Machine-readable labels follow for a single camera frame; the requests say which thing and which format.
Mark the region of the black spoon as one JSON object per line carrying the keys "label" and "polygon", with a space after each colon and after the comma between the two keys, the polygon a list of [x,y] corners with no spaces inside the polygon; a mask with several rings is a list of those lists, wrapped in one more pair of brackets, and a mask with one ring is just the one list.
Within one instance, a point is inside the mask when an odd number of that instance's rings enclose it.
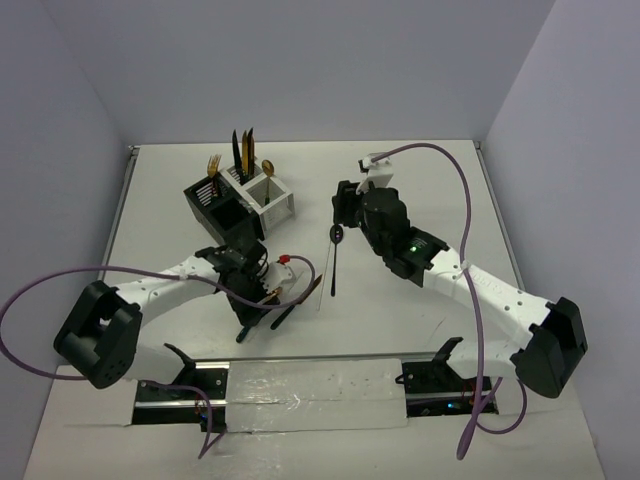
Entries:
{"label": "black spoon", "polygon": [[344,230],[340,224],[334,224],[330,228],[330,240],[333,244],[333,265],[332,265],[332,278],[331,278],[331,289],[330,295],[332,297],[336,296],[336,275],[337,275],[337,256],[338,256],[338,245],[342,242],[344,238]]}

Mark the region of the white chopstick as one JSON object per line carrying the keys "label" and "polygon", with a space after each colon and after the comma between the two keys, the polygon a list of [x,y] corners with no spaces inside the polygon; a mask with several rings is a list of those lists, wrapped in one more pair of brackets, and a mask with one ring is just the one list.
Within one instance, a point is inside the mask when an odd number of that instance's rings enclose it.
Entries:
{"label": "white chopstick", "polygon": [[321,308],[322,308],[322,302],[323,302],[323,298],[324,298],[324,291],[325,291],[326,281],[328,280],[329,273],[330,273],[329,272],[329,261],[330,261],[331,251],[332,251],[332,242],[329,241],[328,246],[327,246],[325,263],[324,263],[323,279],[321,281],[320,289],[319,289],[317,312],[320,312]]}

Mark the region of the gold knife dark handle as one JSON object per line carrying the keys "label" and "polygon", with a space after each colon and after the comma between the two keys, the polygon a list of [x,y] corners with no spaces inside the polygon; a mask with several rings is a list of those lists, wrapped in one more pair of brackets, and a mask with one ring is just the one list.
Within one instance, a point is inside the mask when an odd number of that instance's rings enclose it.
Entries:
{"label": "gold knife dark handle", "polygon": [[306,301],[306,299],[314,292],[314,290],[318,287],[318,285],[321,283],[322,280],[322,274],[320,274],[317,278],[314,279],[314,281],[311,284],[311,287],[302,295],[301,300],[294,304],[291,305],[289,307],[287,307],[270,325],[270,329],[271,330],[276,330],[280,327],[280,325],[285,321],[285,319],[293,312],[293,310],[299,306],[300,304],[304,303]]}

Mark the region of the gold spoon green handle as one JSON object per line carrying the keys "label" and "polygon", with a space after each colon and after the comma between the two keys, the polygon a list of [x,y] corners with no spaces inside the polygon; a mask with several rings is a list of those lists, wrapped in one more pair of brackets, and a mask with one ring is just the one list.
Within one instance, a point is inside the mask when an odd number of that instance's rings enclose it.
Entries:
{"label": "gold spoon green handle", "polygon": [[[281,295],[282,291],[283,291],[282,287],[278,287],[278,288],[274,289],[266,297],[261,299],[258,302],[258,304],[259,305],[276,305],[276,304],[278,304],[279,303],[278,297]],[[261,318],[264,317],[265,315],[266,315],[265,311],[262,311],[258,315],[257,320],[252,325],[244,325],[242,327],[242,329],[240,330],[239,334],[236,337],[236,342],[238,344],[241,344],[245,340],[245,338],[247,337],[247,335],[249,334],[251,329],[253,327],[255,327],[260,322]]]}
{"label": "gold spoon green handle", "polygon": [[267,180],[265,183],[265,196],[264,196],[264,204],[268,205],[271,201],[271,196],[270,196],[270,185],[271,185],[271,179],[275,174],[275,167],[273,165],[273,163],[268,160],[268,159],[264,159],[261,162],[261,168],[263,170],[263,173],[265,174]]}

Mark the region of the gold knife green handle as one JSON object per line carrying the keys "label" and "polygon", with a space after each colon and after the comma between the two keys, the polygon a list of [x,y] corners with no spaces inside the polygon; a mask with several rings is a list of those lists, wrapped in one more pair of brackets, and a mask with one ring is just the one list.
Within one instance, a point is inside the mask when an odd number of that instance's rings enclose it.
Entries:
{"label": "gold knife green handle", "polygon": [[248,166],[249,166],[249,155],[248,155],[248,135],[247,135],[247,131],[245,130],[243,132],[242,135],[242,157],[241,157],[241,165],[242,165],[242,178],[243,178],[243,182],[248,181],[249,179],[249,171],[248,171]]}

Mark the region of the black serrated knife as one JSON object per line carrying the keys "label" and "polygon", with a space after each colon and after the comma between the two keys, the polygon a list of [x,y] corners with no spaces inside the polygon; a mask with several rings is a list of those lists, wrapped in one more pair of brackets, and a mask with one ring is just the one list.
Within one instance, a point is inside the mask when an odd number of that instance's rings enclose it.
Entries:
{"label": "black serrated knife", "polygon": [[232,152],[233,152],[233,160],[234,160],[234,169],[238,176],[238,180],[242,181],[243,171],[242,171],[242,157],[239,149],[237,131],[233,130],[232,133]]}

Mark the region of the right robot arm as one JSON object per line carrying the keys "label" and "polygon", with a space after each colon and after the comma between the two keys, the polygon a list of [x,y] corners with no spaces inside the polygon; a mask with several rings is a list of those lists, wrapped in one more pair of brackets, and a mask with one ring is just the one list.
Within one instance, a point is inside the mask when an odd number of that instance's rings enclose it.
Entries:
{"label": "right robot arm", "polygon": [[489,320],[505,339],[475,343],[452,338],[440,350],[436,383],[455,391],[483,370],[514,378],[536,394],[555,399],[588,350],[578,305],[531,295],[462,259],[445,241],[411,225],[394,188],[341,181],[331,200],[336,224],[359,229],[373,252],[396,276],[469,308],[478,325]]}

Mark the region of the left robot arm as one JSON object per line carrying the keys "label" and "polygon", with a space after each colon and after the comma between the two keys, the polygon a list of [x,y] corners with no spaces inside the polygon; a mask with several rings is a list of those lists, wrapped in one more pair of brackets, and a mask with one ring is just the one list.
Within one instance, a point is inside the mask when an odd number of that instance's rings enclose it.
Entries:
{"label": "left robot arm", "polygon": [[279,262],[263,264],[261,244],[248,251],[208,247],[158,276],[111,287],[88,285],[54,340],[54,349],[95,388],[120,379],[151,380],[173,398],[195,387],[194,360],[171,344],[148,346],[140,339],[144,326],[181,305],[226,293],[242,327],[256,326],[287,294],[296,277]]}

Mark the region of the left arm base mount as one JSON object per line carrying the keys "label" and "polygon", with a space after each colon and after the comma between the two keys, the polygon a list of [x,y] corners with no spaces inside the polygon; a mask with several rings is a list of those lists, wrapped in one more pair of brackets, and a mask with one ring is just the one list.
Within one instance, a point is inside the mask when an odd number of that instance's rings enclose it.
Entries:
{"label": "left arm base mount", "polygon": [[[197,368],[189,385],[204,391],[211,402],[212,431],[226,429],[226,390],[228,368]],[[166,390],[139,382],[136,389],[131,423],[133,425],[199,425],[207,429],[206,402],[190,390]]]}

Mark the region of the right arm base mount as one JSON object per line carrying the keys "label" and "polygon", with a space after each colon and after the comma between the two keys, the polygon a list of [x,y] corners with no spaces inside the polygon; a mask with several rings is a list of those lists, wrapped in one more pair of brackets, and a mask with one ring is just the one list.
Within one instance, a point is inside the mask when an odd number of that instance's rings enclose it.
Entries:
{"label": "right arm base mount", "polygon": [[404,388],[409,418],[470,415],[476,378],[462,378],[442,362],[401,363],[395,383]]}

